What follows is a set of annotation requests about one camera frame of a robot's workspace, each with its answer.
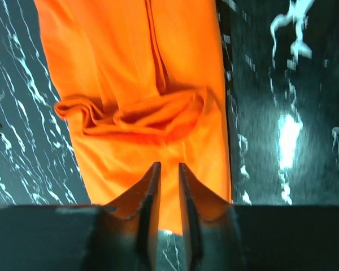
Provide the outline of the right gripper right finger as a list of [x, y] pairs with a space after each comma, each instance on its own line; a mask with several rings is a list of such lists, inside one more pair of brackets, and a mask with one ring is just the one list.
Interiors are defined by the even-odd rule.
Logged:
[[229, 203], [179, 164], [180, 209], [187, 270], [231, 270]]

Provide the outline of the orange t shirt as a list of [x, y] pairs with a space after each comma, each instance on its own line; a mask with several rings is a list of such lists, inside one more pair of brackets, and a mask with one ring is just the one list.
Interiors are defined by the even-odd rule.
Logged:
[[178, 167], [231, 199], [214, 1], [36, 1], [41, 42], [93, 204], [162, 165], [159, 228], [182, 233]]

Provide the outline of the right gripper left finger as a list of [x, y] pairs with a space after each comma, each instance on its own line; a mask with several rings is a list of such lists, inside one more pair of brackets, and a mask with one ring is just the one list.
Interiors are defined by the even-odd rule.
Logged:
[[109, 270], [155, 270], [161, 163], [105, 206]]

